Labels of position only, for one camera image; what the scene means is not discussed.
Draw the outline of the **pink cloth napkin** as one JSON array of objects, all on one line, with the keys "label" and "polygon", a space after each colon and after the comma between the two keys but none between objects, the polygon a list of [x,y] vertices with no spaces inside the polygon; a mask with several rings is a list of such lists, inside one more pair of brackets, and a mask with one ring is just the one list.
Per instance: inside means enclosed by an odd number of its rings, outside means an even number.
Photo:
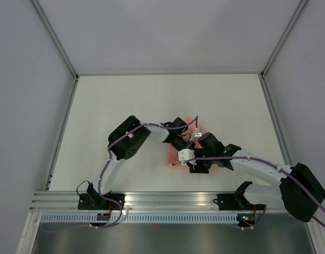
[{"label": "pink cloth napkin", "polygon": [[[188,124],[193,119],[194,119],[194,117],[187,116],[183,121],[185,121],[185,123]],[[190,136],[192,135],[195,128],[196,128],[195,123],[190,124],[188,126],[188,130],[186,130],[182,133],[186,136],[184,139],[189,141]],[[198,123],[198,128],[203,134],[208,132],[206,130],[206,128],[204,128],[200,123]],[[202,148],[201,145],[198,143],[198,138],[195,138],[193,141],[195,142],[195,148]],[[166,167],[171,168],[171,169],[178,169],[178,170],[183,170],[183,171],[189,172],[189,167],[186,165],[181,165],[181,162],[178,161],[178,151],[171,144],[167,145],[165,165],[166,165]],[[217,166],[217,164],[212,165],[210,167],[210,171],[219,171],[219,167]]]}]

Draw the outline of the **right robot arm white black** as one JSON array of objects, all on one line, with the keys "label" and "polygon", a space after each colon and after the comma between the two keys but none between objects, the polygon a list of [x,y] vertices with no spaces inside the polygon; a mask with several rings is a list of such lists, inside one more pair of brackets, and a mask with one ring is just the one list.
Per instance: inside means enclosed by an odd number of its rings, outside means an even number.
[{"label": "right robot arm white black", "polygon": [[253,206],[285,209],[295,219],[309,222],[323,208],[325,190],[306,165],[275,164],[234,144],[225,146],[210,132],[198,143],[199,148],[189,146],[178,152],[179,161],[189,166],[191,173],[207,174],[212,165],[217,165],[265,183],[245,181],[235,190],[233,204],[239,210]]}]

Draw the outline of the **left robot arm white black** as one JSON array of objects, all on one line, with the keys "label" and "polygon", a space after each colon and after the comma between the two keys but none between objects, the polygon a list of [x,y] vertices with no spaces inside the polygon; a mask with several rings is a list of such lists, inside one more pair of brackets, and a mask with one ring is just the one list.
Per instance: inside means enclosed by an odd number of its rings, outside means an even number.
[{"label": "left robot arm white black", "polygon": [[192,124],[198,131],[197,116],[189,123],[178,117],[173,122],[158,124],[142,122],[133,115],[129,116],[108,137],[107,162],[97,180],[88,184],[87,198],[91,205],[98,210],[108,205],[111,183],[120,167],[138,152],[149,136],[155,137],[158,142],[170,144],[176,151],[194,147],[193,134],[189,139],[184,139],[188,127]]}]

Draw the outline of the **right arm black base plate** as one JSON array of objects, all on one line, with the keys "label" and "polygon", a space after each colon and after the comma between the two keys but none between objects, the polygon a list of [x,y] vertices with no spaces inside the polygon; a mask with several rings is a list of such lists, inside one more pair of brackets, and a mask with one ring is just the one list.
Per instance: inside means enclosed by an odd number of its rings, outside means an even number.
[{"label": "right arm black base plate", "polygon": [[243,196],[234,193],[219,193],[213,199],[213,203],[218,205],[220,211],[262,211],[265,205],[253,205]]}]

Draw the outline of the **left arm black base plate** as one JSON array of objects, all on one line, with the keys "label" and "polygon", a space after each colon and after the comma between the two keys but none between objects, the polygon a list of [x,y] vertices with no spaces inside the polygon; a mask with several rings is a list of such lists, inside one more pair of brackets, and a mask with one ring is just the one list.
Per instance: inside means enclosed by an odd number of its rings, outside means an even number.
[{"label": "left arm black base plate", "polygon": [[[112,199],[119,203],[120,207],[123,208],[125,204],[125,194],[123,193],[108,193],[105,195],[107,199]],[[101,211],[101,210],[112,210],[119,211],[120,207],[113,201],[105,200],[100,198],[97,202],[94,202],[88,194],[81,194],[78,202],[78,210],[90,210],[90,211]]]}]

